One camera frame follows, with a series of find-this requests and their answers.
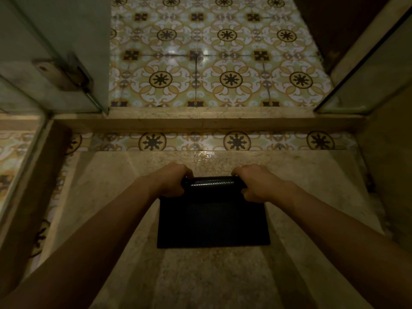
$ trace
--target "person's right arm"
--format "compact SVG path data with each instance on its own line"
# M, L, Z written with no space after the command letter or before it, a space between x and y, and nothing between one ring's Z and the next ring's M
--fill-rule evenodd
M293 219L375 308L412 308L412 257L358 220L264 166L236 167L247 201L271 202Z

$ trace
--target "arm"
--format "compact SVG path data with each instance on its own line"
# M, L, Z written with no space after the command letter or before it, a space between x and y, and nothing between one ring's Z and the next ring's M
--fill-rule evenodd
M150 205L183 194L185 165L171 163L137 178L64 242L0 308L88 308Z
M412 308L412 258L398 245L263 166L232 174L248 187L247 201L268 201L285 212L371 305Z

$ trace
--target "wooden door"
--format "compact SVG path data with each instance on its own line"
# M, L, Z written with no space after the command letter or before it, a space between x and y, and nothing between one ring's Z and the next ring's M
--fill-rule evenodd
M294 0L330 73L389 0Z

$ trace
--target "hand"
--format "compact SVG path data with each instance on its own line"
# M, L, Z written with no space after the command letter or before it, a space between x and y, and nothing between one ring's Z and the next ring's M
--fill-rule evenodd
M284 201L284 197L280 196L287 193L286 181L275 176L265 166L252 164L236 167L232 175L239 176L245 182L247 188L242 190L245 200L255 203Z
M148 175L155 182L158 194L165 197L182 196L185 192L181 182L184 177L193 178L191 169L172 161L170 164Z

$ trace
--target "black bath mat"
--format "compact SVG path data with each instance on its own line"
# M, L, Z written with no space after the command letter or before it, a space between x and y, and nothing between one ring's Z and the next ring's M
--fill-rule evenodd
M239 177L182 182L185 194L160 198L157 248L270 245L265 206L246 202Z

